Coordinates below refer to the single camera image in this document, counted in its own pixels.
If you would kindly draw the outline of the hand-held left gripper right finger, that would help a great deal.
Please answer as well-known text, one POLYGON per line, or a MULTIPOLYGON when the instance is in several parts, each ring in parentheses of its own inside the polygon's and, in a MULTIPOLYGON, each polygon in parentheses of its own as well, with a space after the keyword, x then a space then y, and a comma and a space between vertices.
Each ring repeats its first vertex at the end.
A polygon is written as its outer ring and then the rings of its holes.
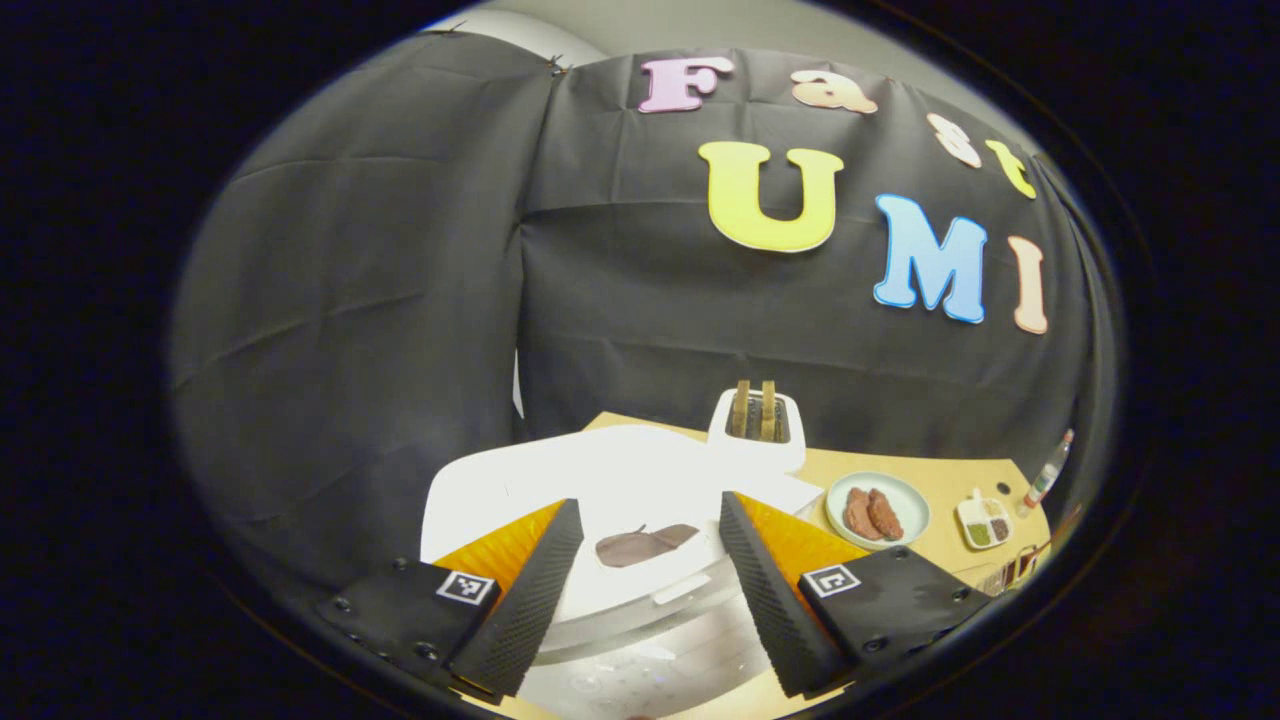
POLYGON ((856 547, 737 491, 721 496, 719 537, 788 697, 925 657, 991 602, 909 548, 856 547))

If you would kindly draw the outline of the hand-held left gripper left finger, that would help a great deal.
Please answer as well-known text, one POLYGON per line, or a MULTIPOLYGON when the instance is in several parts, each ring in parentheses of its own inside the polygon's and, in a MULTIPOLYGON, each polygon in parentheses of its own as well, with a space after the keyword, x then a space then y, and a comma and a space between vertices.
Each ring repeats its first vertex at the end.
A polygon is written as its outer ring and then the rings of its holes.
POLYGON ((303 615, 394 682, 452 700, 517 696, 584 541, 557 498, 462 544, 385 557, 303 603, 303 615))

